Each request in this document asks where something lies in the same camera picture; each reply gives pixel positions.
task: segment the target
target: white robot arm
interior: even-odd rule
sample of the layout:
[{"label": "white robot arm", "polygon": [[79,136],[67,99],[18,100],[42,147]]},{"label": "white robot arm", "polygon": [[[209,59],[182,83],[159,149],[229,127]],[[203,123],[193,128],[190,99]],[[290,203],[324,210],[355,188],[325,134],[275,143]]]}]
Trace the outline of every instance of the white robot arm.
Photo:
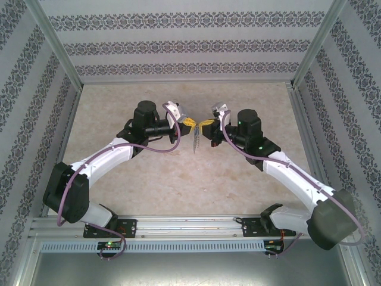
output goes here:
[{"label": "white robot arm", "polygon": [[218,146],[227,137],[235,149],[249,155],[246,157],[249,163],[284,184],[307,208],[290,209],[281,204],[269,207],[261,213],[261,224],[266,230],[289,229],[309,234],[318,246],[328,250],[357,229],[352,218],[328,199],[333,197],[354,215],[350,193],[344,189],[335,191],[319,182],[292,162],[279,146],[263,137],[261,120],[255,110],[241,110],[237,126],[232,126],[227,116],[221,116],[229,115],[226,104],[220,102],[212,111],[214,122],[202,127],[202,134],[211,140],[211,146]]},{"label": "white robot arm", "polygon": [[[182,124],[186,118],[183,108],[169,101],[166,104],[166,109],[179,122],[181,136],[188,134],[191,128]],[[80,220],[112,230],[109,224],[111,219],[117,219],[116,214],[100,204],[91,203],[89,201],[89,189],[104,174],[120,163],[135,157],[143,150],[126,144],[147,146],[149,138],[164,135],[168,135],[173,144],[178,137],[173,118],[168,116],[168,119],[160,120],[156,105],[151,101],[141,101],[134,111],[133,119],[126,123],[124,129],[107,146],[71,165],[66,165],[63,162],[55,165],[43,202],[58,212],[64,189],[73,174],[77,173],[71,183],[71,191],[67,193],[64,200],[62,217],[70,223]]]}]

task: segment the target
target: small object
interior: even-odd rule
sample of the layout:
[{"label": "small object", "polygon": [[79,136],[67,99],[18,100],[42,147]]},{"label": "small object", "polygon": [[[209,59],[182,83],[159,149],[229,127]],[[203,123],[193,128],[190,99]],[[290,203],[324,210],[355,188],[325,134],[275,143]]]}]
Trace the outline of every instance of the small object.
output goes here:
[{"label": "small object", "polygon": [[193,139],[193,153],[195,154],[196,153],[196,149],[200,145],[200,129],[199,129],[198,124],[196,124],[196,126],[195,126],[194,136],[195,137]]}]

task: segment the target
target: wall panel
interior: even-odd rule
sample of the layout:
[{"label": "wall panel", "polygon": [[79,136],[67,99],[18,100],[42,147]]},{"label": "wall panel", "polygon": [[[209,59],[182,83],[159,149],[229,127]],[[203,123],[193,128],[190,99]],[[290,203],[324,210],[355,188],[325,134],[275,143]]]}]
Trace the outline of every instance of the wall panel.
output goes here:
[{"label": "wall panel", "polygon": [[41,5],[84,83],[291,80],[332,0]]},{"label": "wall panel", "polygon": [[78,93],[25,3],[1,0],[0,10],[0,285],[6,285],[31,219],[40,214]]},{"label": "wall panel", "polygon": [[380,15],[377,1],[348,1],[299,87],[327,178],[354,197],[372,285],[381,285]]}]

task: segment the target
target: perforated metal strip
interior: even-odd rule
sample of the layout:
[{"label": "perforated metal strip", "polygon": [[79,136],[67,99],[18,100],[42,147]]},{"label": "perforated metal strip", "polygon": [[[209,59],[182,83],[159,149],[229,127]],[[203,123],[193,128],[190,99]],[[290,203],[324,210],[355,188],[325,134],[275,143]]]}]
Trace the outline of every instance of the perforated metal strip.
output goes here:
[{"label": "perforated metal strip", "polygon": [[[94,253],[96,241],[62,242],[45,241],[42,253]],[[264,251],[263,240],[244,241],[128,241],[127,253],[199,253],[199,252],[245,252]]]}]

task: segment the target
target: beige floor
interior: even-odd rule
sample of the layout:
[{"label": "beige floor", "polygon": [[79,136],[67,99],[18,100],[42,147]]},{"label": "beige floor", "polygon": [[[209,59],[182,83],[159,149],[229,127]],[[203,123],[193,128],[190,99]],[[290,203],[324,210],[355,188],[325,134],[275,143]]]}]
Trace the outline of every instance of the beige floor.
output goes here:
[{"label": "beige floor", "polygon": [[[122,130],[141,100],[161,104],[172,100],[186,107],[196,121],[212,118],[210,107],[224,101],[232,124],[244,108],[262,119],[266,137],[308,171],[285,84],[171,83],[85,86],[64,161],[79,161],[108,144]],[[151,147],[166,149],[169,139]],[[193,135],[168,154],[143,151],[102,177],[90,190],[92,201],[119,215],[258,214],[273,203],[303,208],[302,203],[272,177],[251,166],[229,145],[211,148],[201,137],[193,154]]]}]

